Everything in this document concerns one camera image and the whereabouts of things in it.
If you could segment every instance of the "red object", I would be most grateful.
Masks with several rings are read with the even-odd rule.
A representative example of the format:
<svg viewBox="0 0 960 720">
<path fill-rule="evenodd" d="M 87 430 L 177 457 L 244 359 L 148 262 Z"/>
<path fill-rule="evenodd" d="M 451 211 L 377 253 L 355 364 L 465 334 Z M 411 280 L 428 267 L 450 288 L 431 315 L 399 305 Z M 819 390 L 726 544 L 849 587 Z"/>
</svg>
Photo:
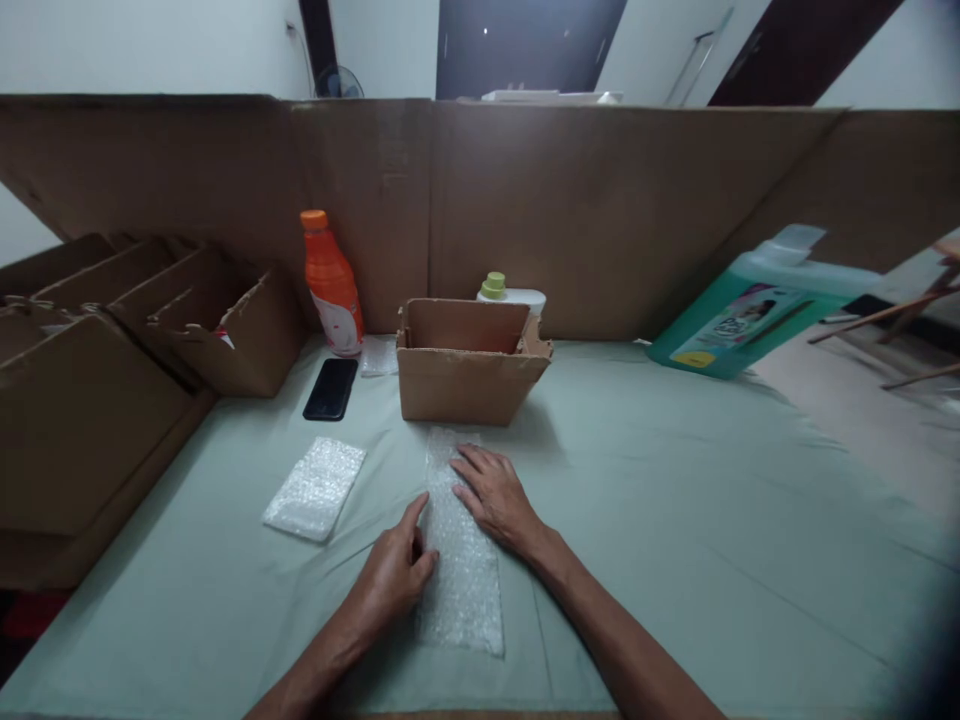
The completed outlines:
<svg viewBox="0 0 960 720">
<path fill-rule="evenodd" d="M 300 222 L 307 245 L 307 286 L 323 321 L 327 342 L 338 355 L 356 355 L 364 328 L 353 269 L 327 227 L 323 210 L 300 213 Z"/>
<path fill-rule="evenodd" d="M 3 618 L 3 635 L 38 639 L 69 599 L 69 593 L 20 593 Z"/>
</svg>

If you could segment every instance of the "light green tablecloth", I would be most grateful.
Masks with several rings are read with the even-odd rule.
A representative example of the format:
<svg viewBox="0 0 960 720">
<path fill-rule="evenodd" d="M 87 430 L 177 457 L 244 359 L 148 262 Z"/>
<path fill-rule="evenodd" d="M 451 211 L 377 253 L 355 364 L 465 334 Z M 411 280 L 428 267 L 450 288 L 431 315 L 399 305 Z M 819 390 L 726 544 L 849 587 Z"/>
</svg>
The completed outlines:
<svg viewBox="0 0 960 720">
<path fill-rule="evenodd" d="M 0 713 L 239 718 L 347 593 L 422 488 L 428 426 L 396 377 L 358 378 L 341 423 L 301 417 L 314 339 L 272 401 L 223 400 L 0 693 Z M 530 499 L 729 714 L 849 717 L 889 697 L 942 539 L 751 378 L 662 368 L 639 345 L 560 343 L 508 429 Z M 331 539 L 264 527 L 316 435 L 366 448 Z M 506 654 L 417 645 L 396 628 L 338 703 L 366 711 L 609 709 L 590 657 L 528 571 L 501 554 Z"/>
</svg>

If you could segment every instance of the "bubble wrap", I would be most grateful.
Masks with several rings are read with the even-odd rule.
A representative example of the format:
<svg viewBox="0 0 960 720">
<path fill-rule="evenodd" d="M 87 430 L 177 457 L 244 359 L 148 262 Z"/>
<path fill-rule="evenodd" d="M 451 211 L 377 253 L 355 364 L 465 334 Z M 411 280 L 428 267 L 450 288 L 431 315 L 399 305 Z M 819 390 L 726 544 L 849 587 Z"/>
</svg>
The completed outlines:
<svg viewBox="0 0 960 720">
<path fill-rule="evenodd" d="M 323 542 L 333 530 L 366 454 L 339 440 L 318 437 L 270 501 L 263 522 Z"/>
<path fill-rule="evenodd" d="M 397 365 L 397 339 L 379 340 L 367 336 L 363 339 L 360 354 L 360 377 L 377 375 L 396 375 L 400 371 Z"/>
<path fill-rule="evenodd" d="M 435 427 L 427 440 L 430 502 L 421 529 L 427 549 L 440 551 L 440 562 L 420 601 L 417 639 L 502 657 L 497 551 L 451 492 L 462 480 L 450 467 L 450 460 L 460 457 L 457 443 L 464 442 L 479 445 L 480 436 Z"/>
</svg>

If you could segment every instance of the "orange bottle cap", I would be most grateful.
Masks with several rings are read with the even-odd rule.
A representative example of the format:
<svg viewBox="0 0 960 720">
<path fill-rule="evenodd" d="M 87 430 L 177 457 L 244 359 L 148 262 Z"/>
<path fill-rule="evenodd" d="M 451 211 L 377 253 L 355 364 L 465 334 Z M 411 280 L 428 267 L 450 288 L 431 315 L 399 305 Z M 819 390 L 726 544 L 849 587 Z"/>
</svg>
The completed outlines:
<svg viewBox="0 0 960 720">
<path fill-rule="evenodd" d="M 327 214 L 323 210 L 304 210 L 300 213 L 304 230 L 326 230 Z"/>
</svg>

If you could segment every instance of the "black smartphone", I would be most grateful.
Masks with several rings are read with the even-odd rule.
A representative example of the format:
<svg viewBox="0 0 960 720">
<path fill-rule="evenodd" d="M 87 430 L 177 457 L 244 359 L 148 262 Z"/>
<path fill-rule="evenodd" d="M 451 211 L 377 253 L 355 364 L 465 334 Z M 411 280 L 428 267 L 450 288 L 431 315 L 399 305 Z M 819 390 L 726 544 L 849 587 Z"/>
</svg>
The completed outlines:
<svg viewBox="0 0 960 720">
<path fill-rule="evenodd" d="M 356 375 L 356 360 L 325 360 L 303 409 L 303 417 L 306 420 L 343 420 Z"/>
</svg>

